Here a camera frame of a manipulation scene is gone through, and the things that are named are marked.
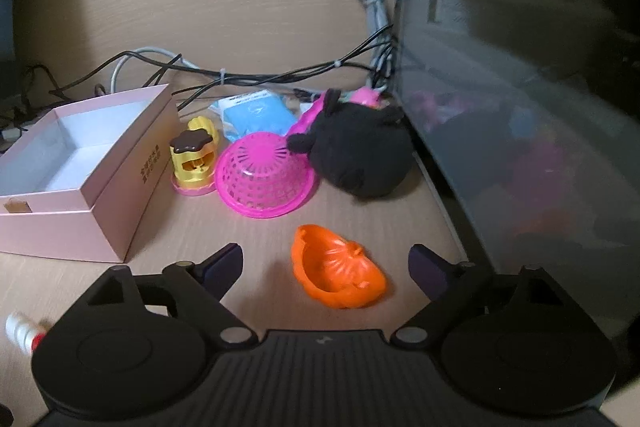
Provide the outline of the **orange plastic pumpkin toy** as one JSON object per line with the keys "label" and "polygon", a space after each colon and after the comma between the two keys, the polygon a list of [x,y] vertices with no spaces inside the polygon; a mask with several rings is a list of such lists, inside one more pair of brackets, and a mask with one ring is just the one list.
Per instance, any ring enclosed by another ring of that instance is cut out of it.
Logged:
{"label": "orange plastic pumpkin toy", "polygon": [[297,282],[323,306],[364,308],[386,294],[386,276],[364,247],[320,225],[296,229],[291,260]]}

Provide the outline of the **yellow pudding toy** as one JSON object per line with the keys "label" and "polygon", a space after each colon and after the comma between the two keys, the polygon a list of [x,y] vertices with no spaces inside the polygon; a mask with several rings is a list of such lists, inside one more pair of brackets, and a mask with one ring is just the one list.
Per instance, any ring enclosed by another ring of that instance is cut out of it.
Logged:
{"label": "yellow pudding toy", "polygon": [[218,131],[205,116],[192,118],[186,130],[169,142],[174,168],[171,182],[178,193],[202,196],[215,190],[218,145]]}

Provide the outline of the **black plush toy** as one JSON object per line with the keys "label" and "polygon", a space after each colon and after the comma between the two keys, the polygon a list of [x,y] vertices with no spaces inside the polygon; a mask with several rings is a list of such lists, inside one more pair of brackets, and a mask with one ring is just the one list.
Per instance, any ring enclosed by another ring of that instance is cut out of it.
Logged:
{"label": "black plush toy", "polygon": [[408,176],[413,146],[401,108],[371,107],[326,91],[320,112],[304,132],[286,137],[286,147],[307,157],[314,172],[361,199],[390,195]]}

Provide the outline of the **white red small tube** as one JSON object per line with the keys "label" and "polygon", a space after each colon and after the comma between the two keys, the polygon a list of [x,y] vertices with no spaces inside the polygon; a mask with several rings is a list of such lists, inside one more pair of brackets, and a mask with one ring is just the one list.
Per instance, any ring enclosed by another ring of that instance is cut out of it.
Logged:
{"label": "white red small tube", "polygon": [[6,318],[6,337],[24,355],[32,355],[45,335],[46,329],[23,313],[14,312]]}

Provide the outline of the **pink pig toy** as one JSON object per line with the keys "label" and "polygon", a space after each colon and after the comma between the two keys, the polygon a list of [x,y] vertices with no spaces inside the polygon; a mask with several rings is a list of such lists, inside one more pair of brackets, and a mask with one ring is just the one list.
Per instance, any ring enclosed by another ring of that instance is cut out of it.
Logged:
{"label": "pink pig toy", "polygon": [[367,86],[352,91],[351,94],[347,95],[347,102],[375,109],[380,109],[385,106],[382,93]]}

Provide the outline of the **pink cardboard box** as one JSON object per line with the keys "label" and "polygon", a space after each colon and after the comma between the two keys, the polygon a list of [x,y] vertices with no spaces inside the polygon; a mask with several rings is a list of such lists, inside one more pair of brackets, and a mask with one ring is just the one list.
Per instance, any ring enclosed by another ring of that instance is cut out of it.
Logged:
{"label": "pink cardboard box", "polygon": [[179,129],[166,86],[52,109],[1,157],[1,250],[125,260]]}

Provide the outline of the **blue tissue pack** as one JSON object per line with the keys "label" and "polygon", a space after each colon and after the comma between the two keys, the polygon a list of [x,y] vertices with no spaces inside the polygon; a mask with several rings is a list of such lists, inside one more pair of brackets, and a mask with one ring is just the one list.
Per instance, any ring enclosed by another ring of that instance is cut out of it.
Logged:
{"label": "blue tissue pack", "polygon": [[221,98],[209,105],[229,143],[255,132],[285,136],[297,119],[279,95],[262,90]]}

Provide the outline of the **computer case glass panel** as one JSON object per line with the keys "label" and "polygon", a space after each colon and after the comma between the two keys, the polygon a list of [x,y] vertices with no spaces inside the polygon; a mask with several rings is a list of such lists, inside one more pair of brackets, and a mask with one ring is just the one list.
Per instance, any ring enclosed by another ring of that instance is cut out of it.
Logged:
{"label": "computer case glass panel", "polygon": [[639,324],[639,0],[397,0],[395,90],[466,252]]}

